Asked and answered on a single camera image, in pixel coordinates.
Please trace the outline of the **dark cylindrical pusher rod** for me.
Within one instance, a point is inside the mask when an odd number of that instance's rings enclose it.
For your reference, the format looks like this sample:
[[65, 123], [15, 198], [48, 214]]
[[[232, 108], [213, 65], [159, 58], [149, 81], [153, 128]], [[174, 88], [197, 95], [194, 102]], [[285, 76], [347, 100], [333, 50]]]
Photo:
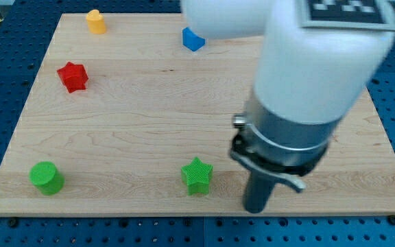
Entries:
[[275, 177], [269, 171], [251, 169], [243, 194], [244, 209], [250, 213], [262, 212], [275, 186]]

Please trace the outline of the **silver tool mount with clamp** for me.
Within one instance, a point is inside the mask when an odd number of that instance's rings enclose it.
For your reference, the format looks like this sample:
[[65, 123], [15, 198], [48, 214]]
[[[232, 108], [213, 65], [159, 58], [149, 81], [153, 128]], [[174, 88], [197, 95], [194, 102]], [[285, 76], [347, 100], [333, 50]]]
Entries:
[[232, 118], [238, 130], [230, 156], [247, 170], [267, 170], [276, 184], [300, 193], [306, 184], [300, 180], [311, 172], [328, 149], [338, 123], [302, 123], [270, 110], [258, 93], [251, 92], [245, 110]]

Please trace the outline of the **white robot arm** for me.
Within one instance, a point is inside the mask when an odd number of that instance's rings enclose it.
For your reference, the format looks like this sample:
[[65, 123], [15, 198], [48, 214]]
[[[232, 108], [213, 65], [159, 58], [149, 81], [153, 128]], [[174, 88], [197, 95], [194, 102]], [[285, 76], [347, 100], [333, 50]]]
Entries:
[[250, 172], [243, 206], [264, 208], [278, 183], [302, 191], [395, 40], [388, 1], [182, 1], [205, 39], [262, 36], [244, 111], [234, 115], [230, 156]]

